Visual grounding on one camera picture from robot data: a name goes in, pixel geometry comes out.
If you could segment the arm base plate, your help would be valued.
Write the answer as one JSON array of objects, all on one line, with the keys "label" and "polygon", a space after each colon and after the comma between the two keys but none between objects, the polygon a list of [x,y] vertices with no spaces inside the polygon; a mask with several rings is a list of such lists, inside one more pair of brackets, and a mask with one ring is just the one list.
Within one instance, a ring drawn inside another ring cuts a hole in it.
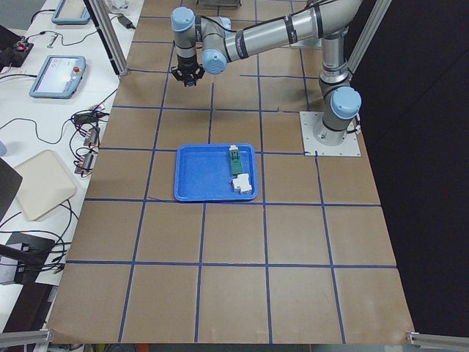
[{"label": "arm base plate", "polygon": [[303,154],[307,156],[361,157],[353,120],[350,120],[346,130],[332,131],[325,127],[322,117],[322,111],[300,112]]}]

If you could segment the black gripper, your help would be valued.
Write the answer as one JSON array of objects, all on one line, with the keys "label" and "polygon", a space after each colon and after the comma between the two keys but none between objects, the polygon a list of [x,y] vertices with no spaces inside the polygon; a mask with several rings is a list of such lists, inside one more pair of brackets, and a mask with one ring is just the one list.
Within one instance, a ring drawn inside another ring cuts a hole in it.
[{"label": "black gripper", "polygon": [[191,57],[177,55],[177,66],[171,67],[171,74],[177,81],[196,83],[202,79],[204,68],[197,62],[197,55]]}]

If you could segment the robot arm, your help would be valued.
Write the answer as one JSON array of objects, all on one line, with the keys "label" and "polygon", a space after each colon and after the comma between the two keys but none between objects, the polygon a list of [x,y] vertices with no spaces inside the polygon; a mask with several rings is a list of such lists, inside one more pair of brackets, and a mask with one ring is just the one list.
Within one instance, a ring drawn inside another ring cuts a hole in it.
[{"label": "robot arm", "polygon": [[205,73],[218,75],[231,62],[308,38],[320,40],[325,110],[313,134],[323,145],[339,146],[361,108],[361,96],[350,87],[344,57],[344,37],[360,6],[360,1],[308,1],[300,11],[238,30],[229,28],[228,18],[206,17],[178,7],[170,16],[177,52],[177,66],[171,73],[192,87]]}]

